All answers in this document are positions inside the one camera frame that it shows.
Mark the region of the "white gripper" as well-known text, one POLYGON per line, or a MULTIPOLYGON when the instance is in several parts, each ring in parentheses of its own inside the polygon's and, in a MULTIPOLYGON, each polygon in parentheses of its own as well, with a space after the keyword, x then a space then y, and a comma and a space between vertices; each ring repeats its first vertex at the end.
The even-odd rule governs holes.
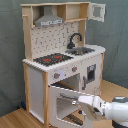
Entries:
POLYGON ((92 108, 99 109, 102 104, 102 99, 99 96, 89 96, 89 95, 82 95, 78 98, 78 103, 81 107, 85 108, 87 105, 91 106, 92 108))

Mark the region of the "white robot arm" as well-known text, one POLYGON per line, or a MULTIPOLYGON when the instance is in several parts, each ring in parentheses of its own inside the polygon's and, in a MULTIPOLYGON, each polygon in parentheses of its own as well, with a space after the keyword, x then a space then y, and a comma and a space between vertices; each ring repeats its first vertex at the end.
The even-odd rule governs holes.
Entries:
POLYGON ((81 95, 78 103, 89 120, 111 120, 114 128, 128 128, 127 97, 116 96, 106 102, 99 96, 81 95))

